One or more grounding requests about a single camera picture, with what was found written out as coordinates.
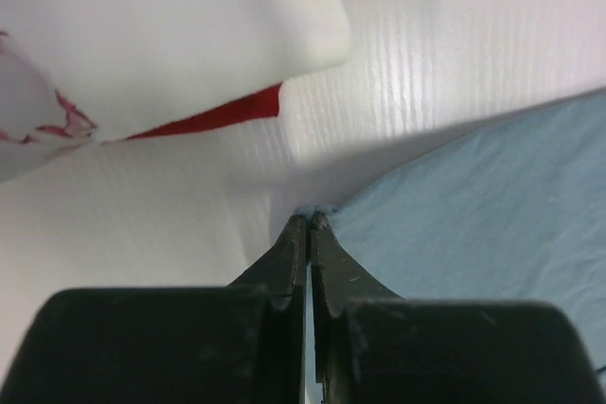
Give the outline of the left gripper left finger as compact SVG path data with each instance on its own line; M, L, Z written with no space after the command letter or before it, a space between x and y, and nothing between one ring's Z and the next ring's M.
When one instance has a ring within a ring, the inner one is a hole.
M5 403L301 403L307 222L224 287L62 290L33 319Z

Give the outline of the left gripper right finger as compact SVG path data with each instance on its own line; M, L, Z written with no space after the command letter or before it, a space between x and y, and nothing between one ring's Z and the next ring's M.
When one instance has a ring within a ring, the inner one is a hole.
M578 331L543 302L410 300L309 237L314 378L327 403L601 403Z

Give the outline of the blue-grey t-shirt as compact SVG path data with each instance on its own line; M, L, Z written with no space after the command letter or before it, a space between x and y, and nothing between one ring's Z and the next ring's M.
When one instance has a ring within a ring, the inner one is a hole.
M605 94L468 134L323 213L388 288L424 299L532 299L561 308L605 369Z

